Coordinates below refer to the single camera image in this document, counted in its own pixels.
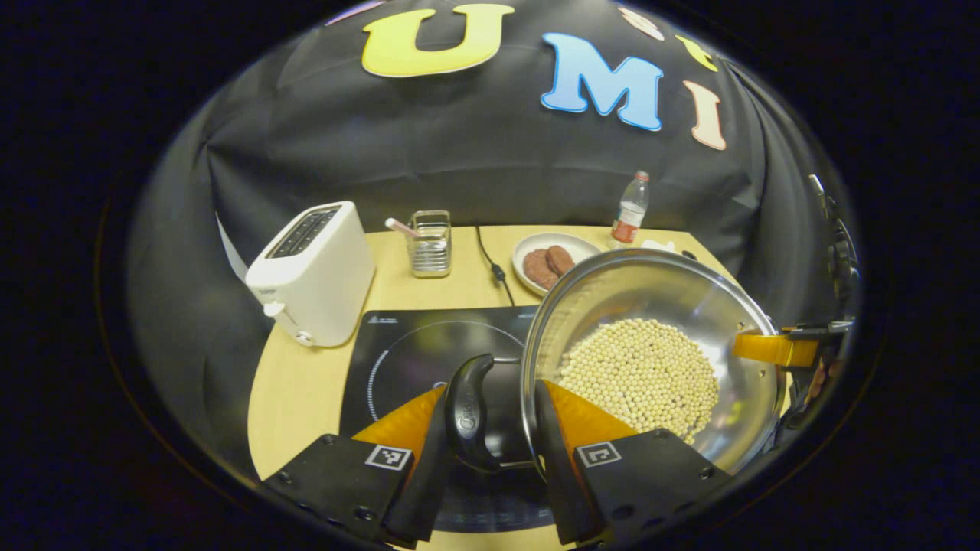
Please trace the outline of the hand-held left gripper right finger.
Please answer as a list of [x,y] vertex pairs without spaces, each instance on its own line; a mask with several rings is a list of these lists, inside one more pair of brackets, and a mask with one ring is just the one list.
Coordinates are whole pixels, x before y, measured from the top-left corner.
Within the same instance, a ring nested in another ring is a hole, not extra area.
[[559,541],[636,546],[680,530],[730,474],[667,429],[637,432],[552,381],[535,383],[537,457]]

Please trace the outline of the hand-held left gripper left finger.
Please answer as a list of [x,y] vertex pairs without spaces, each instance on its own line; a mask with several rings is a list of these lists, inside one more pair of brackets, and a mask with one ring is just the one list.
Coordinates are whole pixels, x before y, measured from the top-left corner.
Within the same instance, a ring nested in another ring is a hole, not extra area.
[[414,397],[356,435],[321,435],[265,485],[302,516],[385,547],[430,540],[452,463],[447,385]]

